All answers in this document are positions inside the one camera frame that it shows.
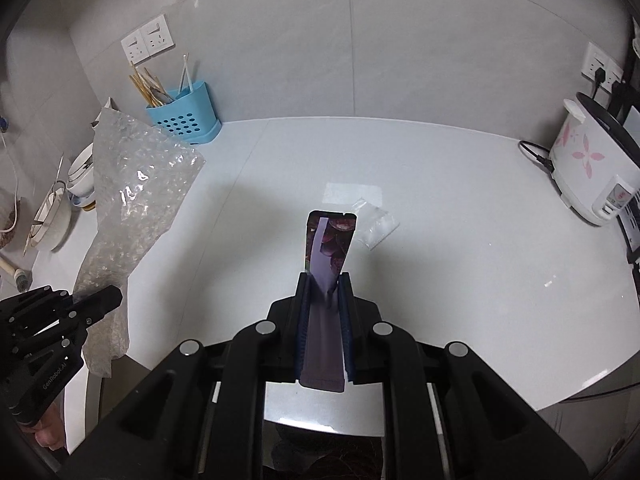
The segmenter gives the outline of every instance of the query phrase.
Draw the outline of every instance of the blue plastic basket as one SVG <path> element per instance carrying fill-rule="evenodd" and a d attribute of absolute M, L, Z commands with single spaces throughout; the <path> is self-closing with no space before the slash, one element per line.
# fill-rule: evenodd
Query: blue plastic basket
<path fill-rule="evenodd" d="M 213 111 L 204 81 L 196 81 L 193 92 L 187 87 L 180 94 L 177 90 L 169 90 L 169 95 L 175 99 L 173 103 L 158 108 L 146 107 L 154 124 L 165 128 L 169 136 L 179 136 L 190 144 L 204 144 L 216 137 L 222 124 Z"/>

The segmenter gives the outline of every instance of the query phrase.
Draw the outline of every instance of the white countertop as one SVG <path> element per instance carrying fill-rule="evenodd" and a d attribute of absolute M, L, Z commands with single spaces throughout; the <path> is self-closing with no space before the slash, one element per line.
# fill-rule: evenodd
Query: white countertop
<path fill-rule="evenodd" d="M 360 195 L 400 227 L 373 251 L 352 244 L 344 270 L 354 293 L 419 341 L 465 341 L 533 408 L 575 394 L 640 349 L 619 225 L 597 228 L 567 209 L 513 139 L 291 118 L 227 123 L 199 149 L 205 167 L 129 280 L 128 355 L 148 368 L 184 339 L 231 339 L 293 295 L 308 213 L 346 210 Z M 81 214 L 59 251 L 38 255 L 34 286 L 71 288 L 95 229 L 95 214 Z M 380 435 L 382 388 L 268 384 L 265 418 Z"/>

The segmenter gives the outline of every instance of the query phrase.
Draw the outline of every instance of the white rice cooker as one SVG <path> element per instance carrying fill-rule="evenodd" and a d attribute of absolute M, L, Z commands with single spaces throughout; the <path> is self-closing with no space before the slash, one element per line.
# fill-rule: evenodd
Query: white rice cooker
<path fill-rule="evenodd" d="M 596 101 L 566 99 L 569 116 L 551 148 L 564 203 L 596 225 L 613 220 L 640 189 L 640 148 Z"/>

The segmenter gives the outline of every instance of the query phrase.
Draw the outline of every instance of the electrical outlet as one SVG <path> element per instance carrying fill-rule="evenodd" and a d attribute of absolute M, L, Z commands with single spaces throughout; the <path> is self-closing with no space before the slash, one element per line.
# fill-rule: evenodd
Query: electrical outlet
<path fill-rule="evenodd" d="M 582 64 L 582 73 L 592 81 L 596 79 L 596 70 L 599 68 L 607 69 L 609 56 L 593 43 L 589 43 L 587 53 L 584 56 Z"/>
<path fill-rule="evenodd" d="M 139 29 L 134 30 L 120 43 L 124 53 L 127 55 L 127 59 L 133 64 L 137 64 L 149 57 L 149 51 L 146 49 L 145 41 L 142 39 L 142 33 Z"/>
<path fill-rule="evenodd" d="M 621 82 L 622 81 L 622 69 L 616 64 L 615 61 L 609 59 L 607 63 L 607 67 L 605 69 L 607 71 L 607 78 L 604 83 L 602 83 L 602 89 L 606 92 L 611 93 L 611 86 L 614 81 Z"/>
<path fill-rule="evenodd" d="M 174 45 L 164 14 L 140 27 L 140 31 L 145 40 L 146 49 L 151 55 Z"/>

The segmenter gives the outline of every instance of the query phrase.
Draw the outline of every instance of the clear plastic sheet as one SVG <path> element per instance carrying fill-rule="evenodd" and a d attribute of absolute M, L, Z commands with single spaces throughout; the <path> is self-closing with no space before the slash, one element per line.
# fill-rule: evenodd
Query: clear plastic sheet
<path fill-rule="evenodd" d="M 88 329 L 82 352 L 92 373 L 110 377 L 111 360 L 129 349 L 127 279 L 171 227 L 204 162 L 197 150 L 160 128 L 102 110 L 94 139 L 98 233 L 78 272 L 74 297 L 116 285 L 123 300 Z"/>
<path fill-rule="evenodd" d="M 400 225 L 389 211 L 380 209 L 363 198 L 353 204 L 351 210 L 358 217 L 353 239 L 361 241 L 369 250 L 372 250 Z"/>

